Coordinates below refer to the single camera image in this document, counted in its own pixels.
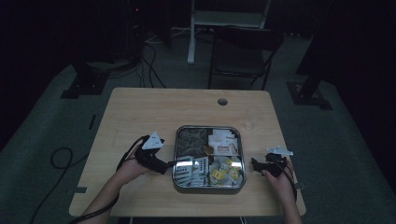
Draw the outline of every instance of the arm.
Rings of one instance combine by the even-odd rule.
[[[288,173],[289,176],[292,176],[292,167],[290,161],[288,161],[288,167],[289,169],[286,168],[285,171],[286,173]],[[270,182],[271,186],[274,189],[274,192],[276,193],[277,198],[280,200],[280,203],[282,204],[283,216],[285,218],[284,223],[285,224],[303,223],[301,221],[297,204],[295,203],[294,200],[293,189],[286,175],[282,173],[278,177],[273,177],[268,171],[264,171],[264,170],[262,171],[262,174],[265,175],[265,177],[268,179],[268,181]]]
[[[125,161],[121,168],[113,176],[111,176],[110,179],[108,179],[90,206],[88,206],[88,208],[84,211],[83,215],[96,212],[113,202],[113,200],[119,194],[122,186],[148,171],[149,169],[140,165],[137,160]],[[80,223],[107,223],[110,212],[111,209],[97,217],[92,217]]]

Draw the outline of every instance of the metal tray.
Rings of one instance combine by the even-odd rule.
[[[235,194],[246,182],[240,133],[233,127],[177,130],[172,179],[181,193]]]

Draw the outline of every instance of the white tag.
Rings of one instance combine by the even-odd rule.
[[[142,146],[142,149],[153,149],[162,146],[163,142],[161,142],[160,136],[158,136],[157,132],[154,132],[146,141],[146,143]]]
[[[272,152],[274,154],[279,154],[279,155],[289,155],[292,156],[293,152],[292,151],[288,151],[287,149],[277,146],[275,148],[267,148],[267,151]]]

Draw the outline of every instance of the desk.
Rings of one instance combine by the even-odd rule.
[[[187,63],[193,64],[195,60],[195,25],[236,25],[263,28],[270,3],[271,0],[265,1],[262,13],[247,13],[195,10],[195,0],[191,0],[191,31]]]
[[[227,105],[219,105],[224,98]],[[246,108],[257,106],[262,118],[254,130],[244,128]],[[267,147],[285,146],[271,98],[266,91],[116,88],[109,99],[90,156],[70,205],[80,216],[114,174],[123,153],[140,136],[157,131],[165,140],[157,157],[172,161],[176,131],[183,125],[231,126],[241,133],[247,182],[235,195],[182,194],[174,189],[172,170],[139,176],[120,192],[112,216],[120,217],[249,217],[282,213],[271,186],[254,172],[250,158],[264,161]],[[300,191],[301,215],[305,206]]]

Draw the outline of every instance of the black chair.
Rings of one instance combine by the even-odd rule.
[[[223,26],[215,30],[208,89],[214,75],[263,77],[264,90],[271,63],[283,43],[283,35],[274,30]]]

